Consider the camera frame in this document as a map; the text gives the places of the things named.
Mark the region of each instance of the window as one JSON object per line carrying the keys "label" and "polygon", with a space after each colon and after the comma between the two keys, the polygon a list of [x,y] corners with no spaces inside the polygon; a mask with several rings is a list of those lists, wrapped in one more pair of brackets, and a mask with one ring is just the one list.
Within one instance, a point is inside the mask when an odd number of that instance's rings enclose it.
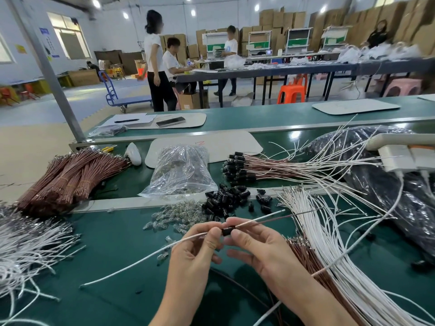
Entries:
{"label": "window", "polygon": [[70,60],[90,58],[89,48],[75,18],[47,12],[65,56]]}
{"label": "window", "polygon": [[12,55],[10,54],[9,48],[0,35],[0,63],[12,63]]}
{"label": "window", "polygon": [[381,7],[383,5],[388,5],[388,4],[391,4],[393,2],[394,2],[394,0],[376,0],[375,7]]}

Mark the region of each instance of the yellow sign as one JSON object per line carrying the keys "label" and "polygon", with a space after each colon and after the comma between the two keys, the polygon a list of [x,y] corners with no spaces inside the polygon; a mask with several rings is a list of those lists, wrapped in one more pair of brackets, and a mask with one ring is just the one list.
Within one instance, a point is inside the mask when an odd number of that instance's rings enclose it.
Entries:
{"label": "yellow sign", "polygon": [[26,49],[24,48],[24,46],[21,45],[15,45],[15,48],[17,49],[19,54],[27,54]]}

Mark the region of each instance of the smartphone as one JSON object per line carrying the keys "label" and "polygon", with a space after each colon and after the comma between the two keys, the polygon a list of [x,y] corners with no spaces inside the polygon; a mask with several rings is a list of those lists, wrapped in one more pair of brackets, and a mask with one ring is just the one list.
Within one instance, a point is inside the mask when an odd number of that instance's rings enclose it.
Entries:
{"label": "smartphone", "polygon": [[182,116],[179,116],[178,118],[172,118],[172,119],[168,119],[168,120],[163,120],[163,121],[158,121],[156,122],[157,127],[162,128],[162,127],[167,127],[169,125],[177,125],[179,123],[183,123],[186,122],[186,119],[183,118]]}

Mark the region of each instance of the metal pole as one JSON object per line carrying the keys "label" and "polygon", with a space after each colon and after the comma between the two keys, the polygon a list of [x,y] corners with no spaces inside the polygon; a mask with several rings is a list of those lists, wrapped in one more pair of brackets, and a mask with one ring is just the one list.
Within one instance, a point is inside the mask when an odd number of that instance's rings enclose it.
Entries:
{"label": "metal pole", "polygon": [[42,75],[46,79],[48,86],[50,87],[53,96],[56,99],[56,102],[59,105],[63,116],[65,117],[65,120],[67,120],[68,126],[73,132],[74,138],[79,143],[85,142],[86,137],[84,136],[84,133],[80,128],[80,125],[76,119],[76,116],[73,113],[73,110],[71,109],[68,99],[63,93],[62,87],[57,80],[57,76],[54,73],[50,62],[47,59],[44,49],[41,46],[41,42],[36,35],[34,26],[32,25],[31,17],[27,12],[26,8],[24,7],[23,0],[19,0],[17,2],[17,6],[12,0],[6,0],[6,3],[8,4],[11,13],[14,15],[15,21],[17,22],[21,33],[23,34],[27,44],[29,45],[32,54],[35,57],[36,63],[41,69]]}

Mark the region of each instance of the green workstation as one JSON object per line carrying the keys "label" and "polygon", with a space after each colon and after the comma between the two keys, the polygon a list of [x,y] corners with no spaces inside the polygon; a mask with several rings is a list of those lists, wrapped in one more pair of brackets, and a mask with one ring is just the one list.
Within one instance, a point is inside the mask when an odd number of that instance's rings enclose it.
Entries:
{"label": "green workstation", "polygon": [[[401,106],[400,109],[333,116],[311,107],[312,103],[288,105],[263,105],[253,107],[205,109],[186,112],[204,112],[207,115],[203,126],[187,129],[129,130],[109,139],[96,139],[86,143],[72,143],[71,148],[116,144],[114,153],[123,154],[127,145],[134,142],[142,159],[145,158],[153,139],[164,136],[200,135],[223,130],[244,129],[253,134],[263,147],[263,153],[271,156],[282,151],[274,142],[291,149],[312,141],[320,135],[334,131],[339,125],[399,125],[417,133],[435,132],[435,103],[416,96],[389,97],[383,101]],[[275,158],[284,158],[286,154]],[[222,162],[210,163],[209,171],[214,181],[227,183],[221,172]],[[56,267],[57,274],[41,276],[38,284],[41,291],[61,298],[57,303],[38,300],[23,313],[23,318],[42,320],[51,325],[147,325],[156,312],[164,293],[168,260],[157,266],[156,257],[140,263],[120,274],[99,283],[79,289],[79,285],[100,279],[122,269],[165,245],[165,237],[179,240],[170,226],[160,232],[144,231],[151,215],[160,207],[141,208],[146,198],[138,197],[150,183],[153,169],[144,164],[131,166],[119,175],[107,180],[93,195],[94,201],[79,206],[70,220],[86,248],[71,261],[62,261]],[[271,188],[295,185],[297,182],[260,180],[253,187]],[[263,215],[254,201],[255,212],[239,207],[238,217],[255,218]],[[279,208],[272,203],[272,212]],[[347,223],[341,235],[347,238],[362,222]],[[292,219],[280,219],[268,223],[285,236],[296,234]],[[407,242],[403,235],[389,226],[373,230],[374,241],[363,240],[350,257],[381,289],[403,295],[416,302],[429,313],[435,313],[435,278],[433,273],[417,273],[411,263],[421,259],[419,248]],[[251,326],[273,305],[261,278],[248,266],[226,257],[226,249],[219,252],[223,263],[216,270],[234,279],[257,296],[267,307],[229,279],[210,271],[209,282],[193,325]],[[411,314],[432,322],[413,304],[393,297],[394,301]],[[0,305],[4,311],[7,305]],[[290,325],[301,324],[297,318],[282,307],[283,320]],[[262,325],[278,325],[274,315]]]}

